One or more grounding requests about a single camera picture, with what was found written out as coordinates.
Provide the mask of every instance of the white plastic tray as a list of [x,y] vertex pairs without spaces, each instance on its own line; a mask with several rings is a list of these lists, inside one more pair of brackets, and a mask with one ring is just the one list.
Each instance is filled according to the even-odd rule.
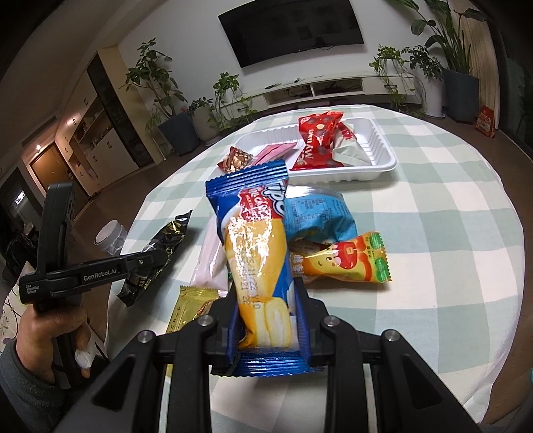
[[[354,131],[357,141],[370,158],[372,166],[291,171],[290,169],[294,166],[294,163],[304,148],[304,141],[298,131],[298,125],[288,125],[250,132],[239,138],[234,146],[256,156],[266,145],[297,142],[296,147],[284,157],[289,170],[290,185],[339,182],[341,180],[374,180],[381,173],[391,171],[396,167],[396,156],[386,137],[379,131],[379,128],[373,120],[364,117],[350,117],[342,119],[342,122]],[[212,178],[221,176],[222,174],[222,170],[216,167]]]

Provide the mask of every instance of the beige curtain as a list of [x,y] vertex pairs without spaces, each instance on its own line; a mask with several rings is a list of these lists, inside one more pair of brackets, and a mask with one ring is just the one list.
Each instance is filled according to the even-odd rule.
[[[449,0],[453,11],[464,12],[469,7],[477,9],[469,0]],[[494,110],[496,127],[499,124],[500,89],[498,63],[496,52],[490,35],[489,26],[486,22],[474,19],[462,19],[461,30],[465,32],[466,45],[472,44],[470,62],[473,67],[472,75],[479,78],[479,101],[480,105],[486,105]]]

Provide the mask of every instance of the human hand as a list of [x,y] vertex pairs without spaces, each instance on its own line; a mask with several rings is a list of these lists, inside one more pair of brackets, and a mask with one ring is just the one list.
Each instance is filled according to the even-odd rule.
[[[38,378],[55,383],[52,338],[72,331],[76,331],[76,348],[84,350],[91,338],[91,330],[83,308],[65,306],[38,313],[33,305],[29,306],[20,318],[15,346],[21,364]],[[83,377],[88,378],[89,375],[89,369],[82,370]]]

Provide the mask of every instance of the round table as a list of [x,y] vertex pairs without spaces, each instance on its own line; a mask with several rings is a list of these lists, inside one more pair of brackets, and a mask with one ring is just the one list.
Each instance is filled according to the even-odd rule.
[[[398,330],[479,422],[511,348],[522,301],[523,232],[514,207],[496,172],[455,135],[374,106],[328,109],[373,119],[396,153],[398,166],[375,181],[328,184],[343,193],[358,233],[382,234],[392,282],[348,289],[322,280],[309,288],[310,295],[358,330]],[[205,181],[229,146],[250,131],[296,124],[305,114],[325,110],[259,119],[205,150],[146,197],[122,253],[140,251],[175,215],[193,209],[192,218],[173,272],[159,290],[148,290],[126,308],[116,298],[122,283],[113,283],[110,357],[141,330],[165,333],[213,214]],[[323,431],[325,374],[210,381],[214,432]]]

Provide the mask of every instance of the ceiling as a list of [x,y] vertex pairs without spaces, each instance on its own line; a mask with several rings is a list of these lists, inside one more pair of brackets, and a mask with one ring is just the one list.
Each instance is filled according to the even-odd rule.
[[65,91],[75,84],[72,81],[80,62],[97,35],[123,4],[139,2],[11,3],[14,7],[7,15],[3,13],[0,26],[0,154],[58,113]]

